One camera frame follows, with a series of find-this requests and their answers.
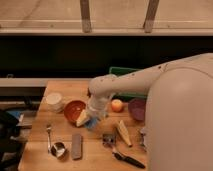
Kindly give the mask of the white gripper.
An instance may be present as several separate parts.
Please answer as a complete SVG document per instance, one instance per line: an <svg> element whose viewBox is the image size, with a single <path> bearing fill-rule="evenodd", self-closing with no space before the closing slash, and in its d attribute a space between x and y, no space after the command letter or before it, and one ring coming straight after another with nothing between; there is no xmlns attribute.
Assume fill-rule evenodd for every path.
<svg viewBox="0 0 213 171"><path fill-rule="evenodd" d="M108 115L107 103L108 100L106 98L98 98L96 96L92 96L88 100L87 113L85 110L80 113L78 119L76 120L76 126L80 127L84 123L86 123L90 119L89 116L97 117L98 119L104 119Z"/></svg>

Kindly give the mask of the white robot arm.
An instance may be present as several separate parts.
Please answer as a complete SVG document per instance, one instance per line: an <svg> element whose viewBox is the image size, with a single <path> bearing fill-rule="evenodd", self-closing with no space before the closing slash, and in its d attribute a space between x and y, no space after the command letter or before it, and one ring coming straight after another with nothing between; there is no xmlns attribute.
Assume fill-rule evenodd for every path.
<svg viewBox="0 0 213 171"><path fill-rule="evenodd" d="M123 76L91 79L90 119L103 119L116 93L147 96L149 171L213 171L213 53L165 62Z"/></svg>

